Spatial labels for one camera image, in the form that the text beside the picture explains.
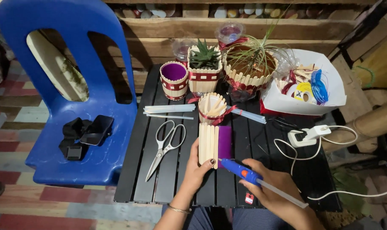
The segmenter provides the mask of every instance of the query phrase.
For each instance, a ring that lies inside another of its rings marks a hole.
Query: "blue wire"
[[[321,70],[314,71],[311,74],[311,89],[314,98],[319,104],[328,102],[327,90],[325,89],[324,83],[321,81]]]

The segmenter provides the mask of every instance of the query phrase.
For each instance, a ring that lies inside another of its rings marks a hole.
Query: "striped pants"
[[[164,214],[167,206],[162,207]],[[184,230],[213,230],[207,207],[192,207],[186,218]],[[280,230],[288,229],[288,225],[267,209],[234,208],[232,210],[233,230]]]

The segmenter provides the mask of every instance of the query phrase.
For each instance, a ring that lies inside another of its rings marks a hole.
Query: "bracelet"
[[[191,213],[191,211],[192,211],[191,208],[189,208],[188,210],[182,210],[182,209],[174,208],[174,207],[172,207],[172,206],[170,206],[170,205],[168,205],[168,208],[171,209],[171,210],[173,210],[173,211],[175,211],[175,212],[182,212],[182,213],[184,213],[184,214],[189,214],[189,213]]]

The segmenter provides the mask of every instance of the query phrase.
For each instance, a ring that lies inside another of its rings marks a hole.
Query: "red sticker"
[[[253,195],[251,195],[250,193],[246,193],[246,198],[245,198],[245,202],[248,203],[248,204],[253,204]]]

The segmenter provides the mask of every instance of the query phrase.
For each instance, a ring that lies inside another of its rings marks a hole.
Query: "woman's left hand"
[[[205,161],[201,167],[198,165],[198,146],[199,138],[192,144],[191,156],[189,157],[186,165],[185,177],[182,182],[181,191],[189,193],[193,196],[202,184],[203,177],[206,172],[209,171],[216,163],[215,159],[209,159]]]

